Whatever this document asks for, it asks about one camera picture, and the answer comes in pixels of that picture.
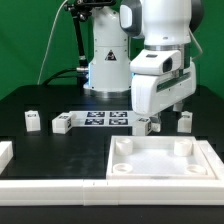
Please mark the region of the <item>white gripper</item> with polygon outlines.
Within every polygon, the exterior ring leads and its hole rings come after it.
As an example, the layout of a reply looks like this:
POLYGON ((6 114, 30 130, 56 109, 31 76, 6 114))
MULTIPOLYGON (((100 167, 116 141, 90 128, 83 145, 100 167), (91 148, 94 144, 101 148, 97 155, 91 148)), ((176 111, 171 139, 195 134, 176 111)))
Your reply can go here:
POLYGON ((162 76, 136 74, 132 79, 133 111, 140 116, 152 116, 192 95, 196 90, 196 68, 193 62, 179 77, 172 73, 162 76))

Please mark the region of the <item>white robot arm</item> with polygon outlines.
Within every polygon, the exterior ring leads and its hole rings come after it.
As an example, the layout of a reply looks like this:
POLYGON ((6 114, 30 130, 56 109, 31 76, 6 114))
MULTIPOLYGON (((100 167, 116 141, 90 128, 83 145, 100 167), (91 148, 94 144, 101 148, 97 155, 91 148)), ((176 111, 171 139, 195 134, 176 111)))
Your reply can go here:
POLYGON ((195 92, 189 44, 204 15, 202 0, 123 0, 118 12, 98 3, 91 13, 87 94, 130 92, 133 111, 149 117, 195 92))

